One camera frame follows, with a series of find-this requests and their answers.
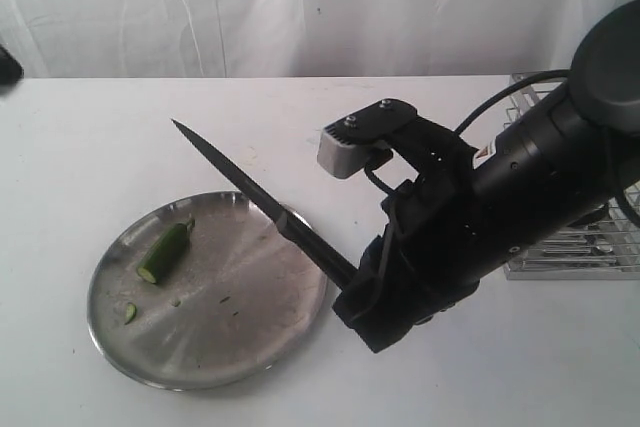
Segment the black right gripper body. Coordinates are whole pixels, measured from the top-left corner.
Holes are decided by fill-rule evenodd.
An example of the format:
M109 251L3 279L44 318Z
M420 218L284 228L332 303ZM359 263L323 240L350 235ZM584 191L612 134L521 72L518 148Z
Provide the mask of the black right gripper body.
M379 181L374 171L393 152L418 175L384 199L388 223L369 246L398 248L397 297L428 297L436 315L473 294L481 278L507 259L501 220L506 196L494 172L506 165L492 142L477 149L420 116L386 141L388 147L374 151L364 166L368 178Z

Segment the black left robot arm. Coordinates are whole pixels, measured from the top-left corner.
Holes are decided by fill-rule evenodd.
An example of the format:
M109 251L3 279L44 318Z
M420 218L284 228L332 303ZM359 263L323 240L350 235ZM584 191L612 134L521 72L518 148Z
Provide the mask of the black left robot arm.
M3 46L0 46L0 86L10 88L24 77L24 69L15 57Z

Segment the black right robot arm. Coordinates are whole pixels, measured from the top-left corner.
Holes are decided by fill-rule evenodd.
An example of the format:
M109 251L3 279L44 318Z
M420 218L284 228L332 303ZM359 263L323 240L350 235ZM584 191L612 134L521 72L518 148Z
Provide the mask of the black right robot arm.
M335 124L417 172L389 191L388 221L334 311L373 351L473 294L483 277L639 179L639 5L600 20L568 76L484 148L397 99Z

